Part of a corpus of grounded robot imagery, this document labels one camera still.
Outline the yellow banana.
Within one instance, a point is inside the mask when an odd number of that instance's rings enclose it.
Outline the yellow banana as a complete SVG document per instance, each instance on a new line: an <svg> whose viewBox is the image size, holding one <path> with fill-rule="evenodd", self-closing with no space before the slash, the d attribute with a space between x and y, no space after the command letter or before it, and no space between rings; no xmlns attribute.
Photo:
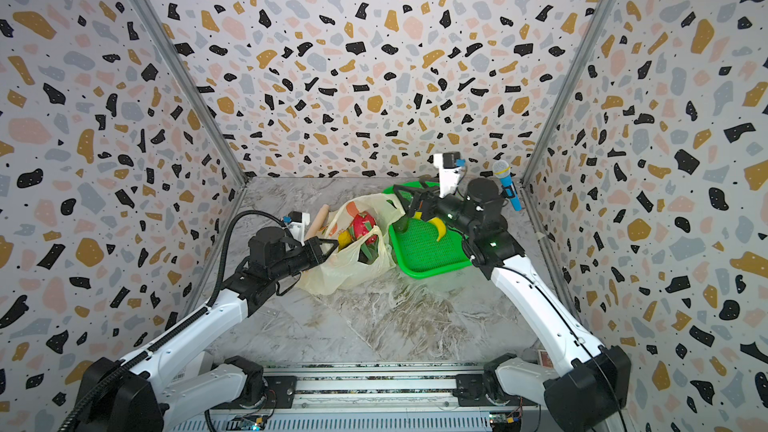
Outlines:
<svg viewBox="0 0 768 432"><path fill-rule="evenodd" d="M445 223L438 217L433 217L429 219L427 223L432 225L436 229L436 232L437 232L436 241L440 242L447 234L447 227Z"/></svg>

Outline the yellow lemon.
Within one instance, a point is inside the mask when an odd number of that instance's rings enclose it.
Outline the yellow lemon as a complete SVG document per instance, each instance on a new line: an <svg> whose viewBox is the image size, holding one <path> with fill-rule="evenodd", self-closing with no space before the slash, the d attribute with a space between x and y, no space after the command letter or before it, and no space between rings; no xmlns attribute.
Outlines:
<svg viewBox="0 0 768 432"><path fill-rule="evenodd" d="M348 230L343 231L338 237L338 246L340 250L348 247L355 241L354 235Z"/></svg>

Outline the pink dragon fruit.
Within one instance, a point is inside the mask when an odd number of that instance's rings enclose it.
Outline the pink dragon fruit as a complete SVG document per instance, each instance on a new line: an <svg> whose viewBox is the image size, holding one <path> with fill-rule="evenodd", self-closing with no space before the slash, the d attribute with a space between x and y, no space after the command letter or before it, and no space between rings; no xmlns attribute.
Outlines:
<svg viewBox="0 0 768 432"><path fill-rule="evenodd" d="M356 241L362 239L377 226L375 218L368 212L358 213L352 221L351 230ZM374 234L362 242L363 244L378 248L379 236Z"/></svg>

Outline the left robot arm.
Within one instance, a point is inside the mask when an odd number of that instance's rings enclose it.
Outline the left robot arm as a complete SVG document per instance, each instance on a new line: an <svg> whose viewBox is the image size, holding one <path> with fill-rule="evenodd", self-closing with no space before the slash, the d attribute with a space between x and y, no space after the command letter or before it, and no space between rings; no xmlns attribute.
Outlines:
<svg viewBox="0 0 768 432"><path fill-rule="evenodd" d="M221 404L259 407L277 402L261 365L236 356L208 372L179 373L226 331L286 292L282 281L323 264L334 239L295 240L267 227L250 241L251 253L217 296L120 360L101 358L84 373L62 431L169 431Z"/></svg>

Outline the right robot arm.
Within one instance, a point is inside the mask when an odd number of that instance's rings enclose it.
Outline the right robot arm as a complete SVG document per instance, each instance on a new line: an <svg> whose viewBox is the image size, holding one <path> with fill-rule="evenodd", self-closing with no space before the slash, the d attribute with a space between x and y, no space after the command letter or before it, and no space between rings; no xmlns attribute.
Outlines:
<svg viewBox="0 0 768 432"><path fill-rule="evenodd" d="M612 417L622 425L631 361L618 346L606 347L541 280L508 229L508 197L487 178L464 193L441 194L437 185L396 185L407 217L439 219L462 238L472 265L514 304L548 353L551 367L509 356L487 365L486 396L500 402L518 396L545 407L563 431L588 431Z"/></svg>

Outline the cream plastic bag orange print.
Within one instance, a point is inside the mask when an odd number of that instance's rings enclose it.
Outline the cream plastic bag orange print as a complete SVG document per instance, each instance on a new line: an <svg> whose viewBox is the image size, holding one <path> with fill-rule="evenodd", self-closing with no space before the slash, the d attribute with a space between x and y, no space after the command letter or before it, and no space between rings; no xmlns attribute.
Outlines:
<svg viewBox="0 0 768 432"><path fill-rule="evenodd" d="M370 213L377 226L354 241L343 250L338 249L321 265L302 274L298 287L313 295L329 295L337 290L348 290L365 281L379 277L395 267L392 247L389 240L389 226L404 216L404 210L392 194L377 193L363 195L347 201L335 211L330 210L321 232L315 236L324 239L336 239L348 230L360 212ZM378 259L371 265L358 261L360 246L372 235L379 236Z"/></svg>

